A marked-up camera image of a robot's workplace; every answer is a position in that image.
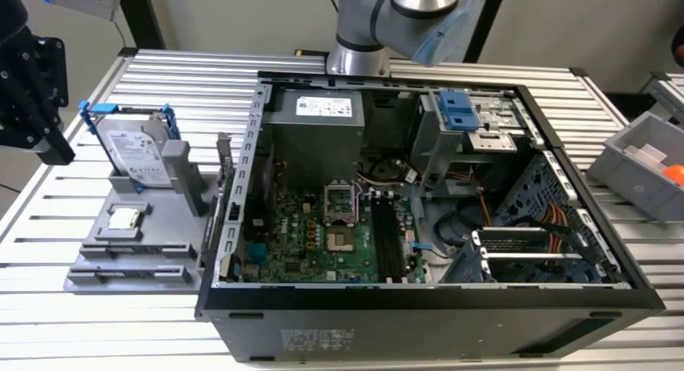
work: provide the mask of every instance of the hard drive label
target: hard drive label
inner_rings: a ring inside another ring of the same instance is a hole
[[[168,187],[169,174],[152,137],[130,131],[109,131],[106,136],[130,178],[149,187]]]

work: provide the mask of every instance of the orange object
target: orange object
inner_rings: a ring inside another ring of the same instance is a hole
[[[673,165],[662,170],[662,175],[674,180],[680,185],[684,185],[684,165]]]

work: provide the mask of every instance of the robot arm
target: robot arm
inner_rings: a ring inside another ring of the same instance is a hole
[[[0,0],[0,147],[65,165],[73,150],[58,116],[58,107],[68,106],[64,43],[33,36],[26,21],[21,1]]]
[[[433,67],[457,46],[466,12],[458,0],[340,0],[332,75],[389,76],[390,48]]]

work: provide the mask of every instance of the white label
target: white label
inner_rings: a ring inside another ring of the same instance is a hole
[[[406,173],[406,183],[413,184],[413,181],[416,181],[417,172],[413,171],[410,168],[408,168],[409,171]]]
[[[352,117],[352,99],[300,97],[297,116]]]
[[[348,351],[353,343],[353,329],[281,329],[285,351]]]
[[[169,186],[169,174],[152,137],[129,131],[109,131],[106,136],[130,178],[149,187]]]

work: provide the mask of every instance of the aluminum table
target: aluminum table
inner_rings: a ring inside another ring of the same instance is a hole
[[[216,133],[241,132],[257,71],[322,73],[320,57],[140,50],[116,60],[92,103],[174,108],[190,160],[214,172]],[[601,142],[625,124],[590,79],[569,69],[392,61],[397,78],[524,84],[585,170]],[[110,166],[76,120],[66,130],[76,161],[40,166],[0,221],[0,364],[10,369],[684,369],[684,227],[653,222],[606,188],[592,191],[668,310],[564,359],[385,363],[237,364],[213,327],[194,322],[193,295],[86,295],[61,291],[110,185]]]

